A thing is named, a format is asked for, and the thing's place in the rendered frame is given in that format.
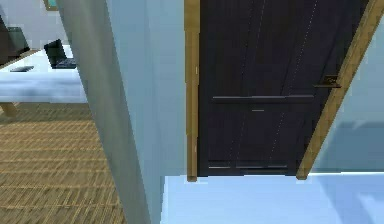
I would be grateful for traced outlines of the black laptop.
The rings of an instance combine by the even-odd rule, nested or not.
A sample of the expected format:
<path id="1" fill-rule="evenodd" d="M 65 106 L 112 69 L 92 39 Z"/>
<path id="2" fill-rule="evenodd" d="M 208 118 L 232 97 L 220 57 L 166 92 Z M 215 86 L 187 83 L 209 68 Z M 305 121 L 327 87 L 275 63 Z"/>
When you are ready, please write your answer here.
<path id="1" fill-rule="evenodd" d="M 45 44 L 44 50 L 52 69 L 75 69 L 77 67 L 75 59 L 66 56 L 60 39 Z"/>

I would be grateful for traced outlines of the dark chair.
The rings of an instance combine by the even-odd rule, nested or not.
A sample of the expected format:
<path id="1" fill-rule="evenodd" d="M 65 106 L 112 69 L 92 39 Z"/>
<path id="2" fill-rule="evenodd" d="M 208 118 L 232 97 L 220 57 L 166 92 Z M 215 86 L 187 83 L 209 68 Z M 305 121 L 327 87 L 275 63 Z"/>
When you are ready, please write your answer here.
<path id="1" fill-rule="evenodd" d="M 20 27 L 7 27 L 0 16 L 0 66 L 19 58 L 30 47 Z"/>

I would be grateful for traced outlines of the black room door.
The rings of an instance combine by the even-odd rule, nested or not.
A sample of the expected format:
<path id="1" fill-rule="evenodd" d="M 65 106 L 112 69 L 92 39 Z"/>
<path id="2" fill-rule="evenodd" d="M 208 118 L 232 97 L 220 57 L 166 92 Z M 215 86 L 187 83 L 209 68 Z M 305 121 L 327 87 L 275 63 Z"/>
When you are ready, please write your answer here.
<path id="1" fill-rule="evenodd" d="M 201 0 L 198 174 L 297 172 L 369 0 Z"/>

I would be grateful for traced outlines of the white bed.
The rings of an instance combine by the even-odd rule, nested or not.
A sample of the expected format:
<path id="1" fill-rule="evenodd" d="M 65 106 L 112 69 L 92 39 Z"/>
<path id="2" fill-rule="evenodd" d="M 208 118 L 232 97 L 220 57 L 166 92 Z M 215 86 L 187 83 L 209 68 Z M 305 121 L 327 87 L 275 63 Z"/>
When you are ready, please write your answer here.
<path id="1" fill-rule="evenodd" d="M 28 72 L 10 72 L 34 66 Z M 77 69 L 52 69 L 43 50 L 30 50 L 0 66 L 0 114 L 15 117 L 16 103 L 86 103 Z"/>

